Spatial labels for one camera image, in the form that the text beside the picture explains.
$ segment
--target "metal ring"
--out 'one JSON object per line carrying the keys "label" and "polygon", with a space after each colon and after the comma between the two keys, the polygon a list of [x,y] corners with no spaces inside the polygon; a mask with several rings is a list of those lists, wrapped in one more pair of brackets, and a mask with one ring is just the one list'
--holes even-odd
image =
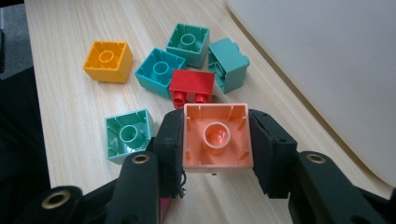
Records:
{"label": "metal ring", "polygon": [[[56,196],[61,196],[62,197],[61,200],[52,202],[51,200]],[[65,189],[62,189],[57,192],[53,192],[49,196],[47,196],[47,198],[45,198],[41,203],[41,206],[45,209],[53,209],[63,205],[64,203],[69,201],[69,199],[70,199],[70,192]]]}
{"label": "metal ring", "polygon": [[326,160],[325,160],[323,157],[321,157],[321,156],[319,156],[319,155],[317,155],[317,154],[308,154],[308,155],[306,155],[306,158],[307,158],[309,161],[312,161],[312,162],[314,162],[314,163],[322,164],[322,163],[325,163],[325,162],[326,162]]}
{"label": "metal ring", "polygon": [[145,154],[135,155],[134,157],[132,157],[132,162],[136,164],[142,164],[148,160],[149,160],[149,155],[145,155]]}

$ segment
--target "gray floor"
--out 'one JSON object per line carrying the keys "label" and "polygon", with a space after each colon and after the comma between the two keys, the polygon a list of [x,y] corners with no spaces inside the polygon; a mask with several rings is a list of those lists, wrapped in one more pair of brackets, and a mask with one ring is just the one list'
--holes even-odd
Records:
{"label": "gray floor", "polygon": [[0,78],[6,79],[33,66],[24,4],[0,8],[0,29],[5,34],[5,66]]}

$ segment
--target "wooden table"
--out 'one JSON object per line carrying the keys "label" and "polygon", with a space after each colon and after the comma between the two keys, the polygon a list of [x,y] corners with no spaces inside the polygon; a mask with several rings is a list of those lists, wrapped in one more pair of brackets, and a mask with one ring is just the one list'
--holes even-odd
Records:
{"label": "wooden table", "polygon": [[[153,48],[165,48],[181,22],[210,28],[210,42],[230,37],[250,59],[244,86],[227,94],[215,86],[216,103],[247,103],[271,114],[297,140],[299,151],[328,155],[353,184],[389,197],[391,187],[264,59],[223,0],[25,2],[53,187],[73,185],[88,193],[118,177],[120,166],[106,159],[106,117],[147,108],[158,131],[173,105],[140,87],[134,72]],[[82,70],[94,40],[128,42],[134,62],[125,84],[96,82]],[[187,195],[174,200],[167,223],[291,222],[287,200],[269,200],[252,172],[188,175],[185,188]]]}

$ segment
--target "red block stud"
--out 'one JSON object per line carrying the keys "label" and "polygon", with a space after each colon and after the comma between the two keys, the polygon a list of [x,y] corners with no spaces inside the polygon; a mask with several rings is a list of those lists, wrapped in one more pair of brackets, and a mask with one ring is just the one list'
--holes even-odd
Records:
{"label": "red block stud", "polygon": [[169,85],[175,108],[186,103],[211,103],[214,82],[214,73],[175,69]]}

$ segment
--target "teal block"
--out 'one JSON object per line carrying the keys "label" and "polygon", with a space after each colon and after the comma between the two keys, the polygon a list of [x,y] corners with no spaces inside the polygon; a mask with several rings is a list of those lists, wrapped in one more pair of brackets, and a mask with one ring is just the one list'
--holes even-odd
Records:
{"label": "teal block", "polygon": [[224,38],[208,46],[208,69],[215,74],[215,80],[223,93],[236,90],[244,84],[249,66],[247,56],[230,38]]}
{"label": "teal block", "polygon": [[179,23],[166,45],[166,51],[185,58],[187,66],[202,67],[208,45],[208,28]]}
{"label": "teal block", "polygon": [[107,159],[122,164],[128,155],[146,150],[153,136],[154,125],[147,109],[106,118]]}
{"label": "teal block", "polygon": [[161,49],[154,49],[134,75],[140,86],[170,99],[168,88],[174,69],[186,68],[186,59]]}

